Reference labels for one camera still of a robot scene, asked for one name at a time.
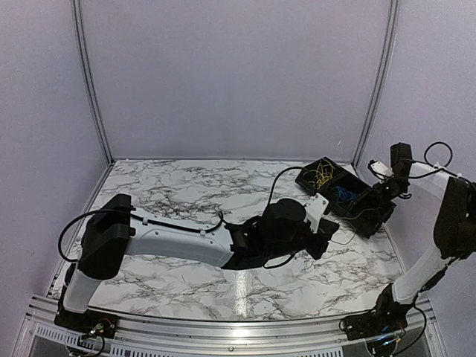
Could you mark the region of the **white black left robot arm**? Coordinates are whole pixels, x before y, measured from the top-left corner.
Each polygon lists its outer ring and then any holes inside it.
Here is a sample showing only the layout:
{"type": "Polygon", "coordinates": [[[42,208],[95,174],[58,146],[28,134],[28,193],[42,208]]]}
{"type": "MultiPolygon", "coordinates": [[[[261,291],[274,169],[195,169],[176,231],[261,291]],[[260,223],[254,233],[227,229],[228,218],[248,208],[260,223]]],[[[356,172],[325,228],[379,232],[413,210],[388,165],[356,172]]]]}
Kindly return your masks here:
{"type": "Polygon", "coordinates": [[[304,205],[280,199],[244,223],[220,219],[211,228],[157,220],[131,202],[131,196],[117,194],[87,215],[80,253],[61,295],[64,317],[79,331],[93,326],[89,302],[104,280],[118,274],[126,255],[179,258],[232,271],[269,268],[269,261],[291,260],[301,251],[319,260],[339,229],[324,218],[328,202],[319,195],[304,205]]]}

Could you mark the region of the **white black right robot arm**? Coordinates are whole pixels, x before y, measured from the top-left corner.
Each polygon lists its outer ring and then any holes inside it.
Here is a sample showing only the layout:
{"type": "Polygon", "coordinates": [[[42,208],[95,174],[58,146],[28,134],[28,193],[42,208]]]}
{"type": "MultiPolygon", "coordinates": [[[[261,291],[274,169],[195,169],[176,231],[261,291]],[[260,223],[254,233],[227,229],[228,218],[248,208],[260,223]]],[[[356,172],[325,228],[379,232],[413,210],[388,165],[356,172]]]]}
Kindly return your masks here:
{"type": "Polygon", "coordinates": [[[403,316],[419,295],[431,290],[458,260],[475,253],[475,183],[453,173],[448,164],[432,164],[428,158],[417,160],[410,144],[390,148],[390,165],[372,160],[369,171],[379,179],[376,191],[387,200],[406,196],[415,184],[429,196],[435,208],[432,227],[426,231],[428,247],[422,256],[379,295],[376,311],[368,326],[376,333],[386,332],[398,316],[403,316]]]}

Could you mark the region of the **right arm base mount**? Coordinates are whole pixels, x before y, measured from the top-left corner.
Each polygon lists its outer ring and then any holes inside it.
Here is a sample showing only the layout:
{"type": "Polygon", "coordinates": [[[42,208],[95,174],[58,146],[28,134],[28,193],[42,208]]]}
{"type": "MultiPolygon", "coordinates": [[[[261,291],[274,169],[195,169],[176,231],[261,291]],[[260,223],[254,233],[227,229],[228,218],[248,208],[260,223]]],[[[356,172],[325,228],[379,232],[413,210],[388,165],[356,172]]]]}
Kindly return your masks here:
{"type": "Polygon", "coordinates": [[[339,329],[349,341],[396,332],[408,325],[406,315],[411,308],[411,303],[403,304],[393,298],[392,285],[389,285],[380,293],[373,308],[342,318],[339,329]]]}

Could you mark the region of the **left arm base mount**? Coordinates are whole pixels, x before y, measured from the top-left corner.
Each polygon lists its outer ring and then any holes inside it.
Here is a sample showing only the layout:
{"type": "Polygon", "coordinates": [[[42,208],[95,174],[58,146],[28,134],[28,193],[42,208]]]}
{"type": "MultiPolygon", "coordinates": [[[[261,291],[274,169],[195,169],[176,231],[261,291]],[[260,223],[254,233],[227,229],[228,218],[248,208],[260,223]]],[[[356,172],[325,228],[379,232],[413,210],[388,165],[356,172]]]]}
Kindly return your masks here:
{"type": "Polygon", "coordinates": [[[81,339],[97,336],[114,338],[118,327],[118,316],[90,309],[83,314],[61,309],[54,318],[54,324],[78,332],[81,339]]]}

